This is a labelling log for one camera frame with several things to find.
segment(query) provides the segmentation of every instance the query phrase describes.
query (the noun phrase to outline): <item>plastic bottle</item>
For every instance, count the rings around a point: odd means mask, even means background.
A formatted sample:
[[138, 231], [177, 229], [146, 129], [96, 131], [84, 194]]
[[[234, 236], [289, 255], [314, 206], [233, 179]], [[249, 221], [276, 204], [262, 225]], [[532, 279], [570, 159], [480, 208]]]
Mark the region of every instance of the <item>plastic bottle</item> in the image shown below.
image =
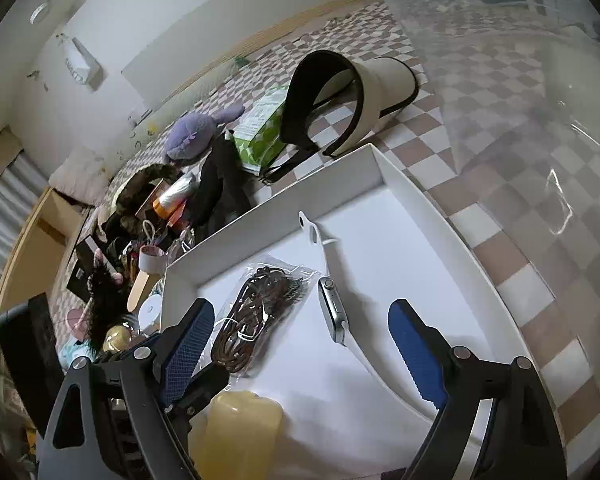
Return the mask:
[[196, 192], [196, 176], [188, 171], [174, 182], [153, 203], [154, 211], [163, 220], [168, 220], [178, 206]]
[[251, 392], [221, 392], [211, 402], [196, 453], [203, 480], [266, 480], [282, 407]]

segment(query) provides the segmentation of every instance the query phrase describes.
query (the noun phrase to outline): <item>metal screw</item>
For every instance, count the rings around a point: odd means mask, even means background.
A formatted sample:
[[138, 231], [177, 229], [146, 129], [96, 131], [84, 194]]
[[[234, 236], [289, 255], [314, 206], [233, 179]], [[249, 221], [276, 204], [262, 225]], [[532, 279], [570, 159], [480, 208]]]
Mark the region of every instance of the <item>metal screw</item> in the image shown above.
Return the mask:
[[471, 350], [465, 346], [454, 346], [454, 355], [458, 359], [468, 359], [471, 357]]
[[523, 356], [520, 356], [516, 359], [516, 364], [523, 370], [529, 370], [529, 368], [533, 366], [531, 361]]
[[134, 350], [134, 357], [136, 359], [147, 359], [151, 355], [151, 349], [148, 346], [141, 346]]
[[87, 357], [77, 357], [74, 359], [74, 362], [71, 363], [71, 368], [74, 368], [75, 370], [80, 370], [81, 368], [84, 368], [88, 362], [90, 361]]

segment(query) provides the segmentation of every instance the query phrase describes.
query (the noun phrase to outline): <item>green box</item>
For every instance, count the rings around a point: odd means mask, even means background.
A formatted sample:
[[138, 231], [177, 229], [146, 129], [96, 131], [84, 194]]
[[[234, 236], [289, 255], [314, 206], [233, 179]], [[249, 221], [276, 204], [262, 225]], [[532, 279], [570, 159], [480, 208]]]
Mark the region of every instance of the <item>green box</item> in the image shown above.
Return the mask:
[[245, 171], [259, 175], [285, 147], [280, 123], [288, 86], [267, 90], [234, 130], [234, 143]]

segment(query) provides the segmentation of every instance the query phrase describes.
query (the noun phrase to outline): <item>wooden shelf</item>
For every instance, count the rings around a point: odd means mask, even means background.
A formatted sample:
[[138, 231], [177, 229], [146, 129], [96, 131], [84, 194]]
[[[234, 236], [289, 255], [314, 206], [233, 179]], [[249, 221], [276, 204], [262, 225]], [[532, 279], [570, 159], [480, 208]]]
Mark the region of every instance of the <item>wooden shelf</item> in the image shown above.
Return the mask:
[[[0, 314], [42, 292], [50, 296], [67, 244], [81, 225], [80, 213], [46, 188], [2, 271]], [[1, 436], [0, 451], [4, 451]]]

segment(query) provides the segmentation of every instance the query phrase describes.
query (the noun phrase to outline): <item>brown cable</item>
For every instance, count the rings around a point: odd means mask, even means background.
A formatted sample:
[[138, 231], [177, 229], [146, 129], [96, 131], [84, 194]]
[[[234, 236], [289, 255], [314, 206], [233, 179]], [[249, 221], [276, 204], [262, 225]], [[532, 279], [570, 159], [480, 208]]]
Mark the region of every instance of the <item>brown cable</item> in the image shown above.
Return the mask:
[[240, 288], [211, 349], [212, 361], [233, 374], [243, 370], [259, 339], [296, 301], [301, 283], [277, 267], [259, 267]]

